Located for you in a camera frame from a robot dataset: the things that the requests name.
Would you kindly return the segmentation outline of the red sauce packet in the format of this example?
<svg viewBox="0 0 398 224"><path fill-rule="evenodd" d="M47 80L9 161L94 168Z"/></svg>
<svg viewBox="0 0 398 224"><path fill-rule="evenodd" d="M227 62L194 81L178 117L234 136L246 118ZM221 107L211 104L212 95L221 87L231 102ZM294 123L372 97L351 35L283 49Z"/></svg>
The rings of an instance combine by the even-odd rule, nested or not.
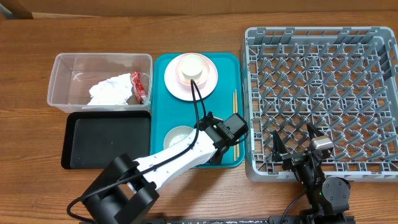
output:
<svg viewBox="0 0 398 224"><path fill-rule="evenodd" d="M140 102L140 104L142 104L142 105L146 104L148 101L148 96L144 89L144 86L142 85L142 82L140 79L140 73L134 72L134 73L130 74L130 81L131 81L132 90L134 92L136 99Z"/></svg>

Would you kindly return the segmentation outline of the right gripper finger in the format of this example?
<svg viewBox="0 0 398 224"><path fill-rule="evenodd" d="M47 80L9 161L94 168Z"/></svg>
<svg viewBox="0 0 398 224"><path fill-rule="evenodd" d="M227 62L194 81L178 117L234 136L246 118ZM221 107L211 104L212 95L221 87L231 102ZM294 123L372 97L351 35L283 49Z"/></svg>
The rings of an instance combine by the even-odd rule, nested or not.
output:
<svg viewBox="0 0 398 224"><path fill-rule="evenodd" d="M318 128L316 128L312 123L307 123L307 131L310 140L324 136L324 134Z"/></svg>
<svg viewBox="0 0 398 224"><path fill-rule="evenodd" d="M282 159L282 155L286 154L287 150L276 130L272 132L272 138L273 138L272 158Z"/></svg>

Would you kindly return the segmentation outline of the white rice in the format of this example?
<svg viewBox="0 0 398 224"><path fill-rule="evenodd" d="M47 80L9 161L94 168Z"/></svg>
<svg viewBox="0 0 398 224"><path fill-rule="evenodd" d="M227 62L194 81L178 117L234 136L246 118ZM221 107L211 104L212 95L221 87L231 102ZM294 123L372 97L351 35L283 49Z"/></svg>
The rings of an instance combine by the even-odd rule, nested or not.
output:
<svg viewBox="0 0 398 224"><path fill-rule="evenodd" d="M187 134L176 134L175 136L173 136L169 142L169 147L173 146L174 144L182 141L183 139L185 139L187 137Z"/></svg>

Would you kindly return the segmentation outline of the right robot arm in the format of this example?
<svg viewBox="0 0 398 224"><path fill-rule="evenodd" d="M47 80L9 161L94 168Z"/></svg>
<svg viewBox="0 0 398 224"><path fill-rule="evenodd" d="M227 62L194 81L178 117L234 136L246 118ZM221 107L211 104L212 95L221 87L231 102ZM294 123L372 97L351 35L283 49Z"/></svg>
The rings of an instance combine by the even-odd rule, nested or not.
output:
<svg viewBox="0 0 398 224"><path fill-rule="evenodd" d="M282 162L283 170L291 170L302 184L303 193L294 199L279 217L270 217L272 223L322 223L354 224L353 216L347 217L349 210L349 181L341 177L326 177L322 162L329 158L334 144L313 124L307 124L310 144L305 151L290 153L286 150L277 131L272 133L272 160ZM297 216L288 216L289 210L297 201L306 196L310 208L300 211Z"/></svg>

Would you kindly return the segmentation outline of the white napkin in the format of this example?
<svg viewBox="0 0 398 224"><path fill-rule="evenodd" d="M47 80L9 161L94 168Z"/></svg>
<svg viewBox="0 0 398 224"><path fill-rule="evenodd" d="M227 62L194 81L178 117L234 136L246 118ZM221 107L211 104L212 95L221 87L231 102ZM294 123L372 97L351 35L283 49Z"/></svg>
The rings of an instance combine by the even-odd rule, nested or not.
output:
<svg viewBox="0 0 398 224"><path fill-rule="evenodd" d="M112 77L92 86L88 105L128 105L132 96L130 73Z"/></svg>

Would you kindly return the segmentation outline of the grey bowl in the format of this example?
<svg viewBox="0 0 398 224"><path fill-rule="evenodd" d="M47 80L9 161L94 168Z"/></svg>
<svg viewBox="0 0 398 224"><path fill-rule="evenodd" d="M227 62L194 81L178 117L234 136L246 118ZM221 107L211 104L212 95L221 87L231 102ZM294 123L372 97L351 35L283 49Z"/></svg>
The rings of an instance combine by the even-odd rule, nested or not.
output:
<svg viewBox="0 0 398 224"><path fill-rule="evenodd" d="M164 138L163 148L169 148L169 142L173 136L176 134L187 134L187 136L193 131L193 128L189 126L177 126L171 129Z"/></svg>

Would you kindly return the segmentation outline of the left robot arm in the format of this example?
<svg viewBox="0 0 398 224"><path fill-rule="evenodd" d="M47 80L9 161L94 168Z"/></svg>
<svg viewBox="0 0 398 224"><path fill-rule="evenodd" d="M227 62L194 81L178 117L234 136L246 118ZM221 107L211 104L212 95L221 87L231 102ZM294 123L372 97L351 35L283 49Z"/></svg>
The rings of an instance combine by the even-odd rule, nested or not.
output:
<svg viewBox="0 0 398 224"><path fill-rule="evenodd" d="M140 223L158 191L192 167L222 160L248 131L237 113L223 121L208 113L183 140L156 154L116 157L81 196L92 223Z"/></svg>

